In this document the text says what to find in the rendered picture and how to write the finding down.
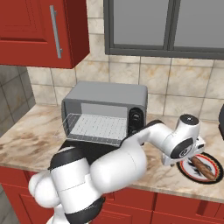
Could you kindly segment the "grey toaster oven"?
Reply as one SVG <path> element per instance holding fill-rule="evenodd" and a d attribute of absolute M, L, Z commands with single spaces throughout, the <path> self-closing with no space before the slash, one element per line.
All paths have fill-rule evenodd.
<path fill-rule="evenodd" d="M 64 121 L 72 113 L 126 118 L 129 136 L 130 123 L 139 123 L 138 130 L 145 125 L 147 101 L 147 87 L 142 85 L 80 81 L 62 100 L 61 117 Z M 130 118 L 132 109 L 141 113 L 140 121 Z"/>

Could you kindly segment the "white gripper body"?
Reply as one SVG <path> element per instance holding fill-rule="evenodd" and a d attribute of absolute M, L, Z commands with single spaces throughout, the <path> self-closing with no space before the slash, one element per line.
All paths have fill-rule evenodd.
<path fill-rule="evenodd" d="M 181 143 L 178 143 L 169 155 L 163 154 L 163 165 L 175 165 L 177 162 L 192 158 L 200 154 L 205 149 L 206 142 L 199 136 L 196 142 L 192 138 L 187 138 Z"/>

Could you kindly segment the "dark toaster oven door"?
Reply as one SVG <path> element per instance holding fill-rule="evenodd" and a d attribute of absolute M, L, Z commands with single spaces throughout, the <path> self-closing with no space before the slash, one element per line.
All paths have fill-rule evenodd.
<path fill-rule="evenodd" d="M 103 144 L 103 143 L 90 143 L 83 141 L 71 141 L 66 140 L 61 146 L 60 149 L 66 147 L 75 147 L 82 150 L 85 158 L 88 163 L 91 165 L 96 159 L 110 153 L 111 151 L 117 150 L 117 147 L 114 145 Z"/>

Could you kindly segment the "brown baguette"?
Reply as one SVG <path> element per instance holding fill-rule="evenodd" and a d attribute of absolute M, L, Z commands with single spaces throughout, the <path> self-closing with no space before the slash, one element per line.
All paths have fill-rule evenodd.
<path fill-rule="evenodd" d="M 191 161 L 193 165 L 209 180 L 216 180 L 213 173 L 196 157 L 192 157 Z"/>

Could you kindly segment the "grey framed window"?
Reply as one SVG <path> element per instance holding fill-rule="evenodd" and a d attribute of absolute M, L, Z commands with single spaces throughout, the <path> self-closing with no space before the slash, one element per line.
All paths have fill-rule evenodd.
<path fill-rule="evenodd" d="M 224 60 L 224 0 L 103 0 L 107 55 Z"/>

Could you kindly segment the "dark round appliance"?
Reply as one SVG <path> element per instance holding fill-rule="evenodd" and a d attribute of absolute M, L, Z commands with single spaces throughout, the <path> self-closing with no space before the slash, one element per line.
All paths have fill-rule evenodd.
<path fill-rule="evenodd" d="M 222 105 L 219 113 L 219 127 L 220 131 L 224 133 L 224 104 Z"/>

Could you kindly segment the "red wall cupboard door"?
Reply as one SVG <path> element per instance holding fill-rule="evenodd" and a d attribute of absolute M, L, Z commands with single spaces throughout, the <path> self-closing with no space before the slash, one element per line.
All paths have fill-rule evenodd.
<path fill-rule="evenodd" d="M 61 59 L 50 5 L 57 11 Z M 73 68 L 89 53 L 86 0 L 0 0 L 0 65 Z"/>

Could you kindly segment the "red base cupboard door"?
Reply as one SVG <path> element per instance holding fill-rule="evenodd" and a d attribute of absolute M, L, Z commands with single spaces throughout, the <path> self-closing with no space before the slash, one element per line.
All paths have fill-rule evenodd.
<path fill-rule="evenodd" d="M 0 166 L 0 184 L 21 224 L 46 224 L 53 216 L 51 208 L 43 208 L 30 195 L 28 183 L 34 171 Z"/>

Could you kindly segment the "black rimmed patterned plate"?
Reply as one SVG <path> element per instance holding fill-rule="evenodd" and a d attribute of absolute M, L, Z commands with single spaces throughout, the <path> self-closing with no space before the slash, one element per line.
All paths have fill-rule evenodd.
<path fill-rule="evenodd" d="M 206 178 L 189 160 L 177 162 L 177 167 L 179 171 L 188 179 L 193 182 L 212 185 L 222 181 L 224 177 L 223 167 L 220 162 L 208 153 L 202 152 L 197 155 L 197 158 L 210 170 L 210 172 L 215 176 L 215 180 L 210 180 Z"/>

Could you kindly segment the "red drawer front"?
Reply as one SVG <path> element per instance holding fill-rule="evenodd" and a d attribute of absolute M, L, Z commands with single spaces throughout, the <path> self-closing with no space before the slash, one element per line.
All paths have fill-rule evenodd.
<path fill-rule="evenodd" d="M 224 220 L 224 203 L 159 193 L 155 210 L 185 217 L 207 217 Z"/>
<path fill-rule="evenodd" d="M 120 191 L 106 193 L 108 203 L 151 210 L 154 204 L 155 193 L 135 188 L 124 188 Z"/>

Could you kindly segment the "black toaster oven knob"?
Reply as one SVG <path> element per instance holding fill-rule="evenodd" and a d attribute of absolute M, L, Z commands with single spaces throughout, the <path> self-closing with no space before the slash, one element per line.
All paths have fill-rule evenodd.
<path fill-rule="evenodd" d="M 131 122 L 129 124 L 129 133 L 133 134 L 139 129 L 139 123 L 138 122 Z"/>
<path fill-rule="evenodd" d="M 138 111 L 137 108 L 133 108 L 130 111 L 130 118 L 136 122 L 141 120 L 141 113 Z"/>

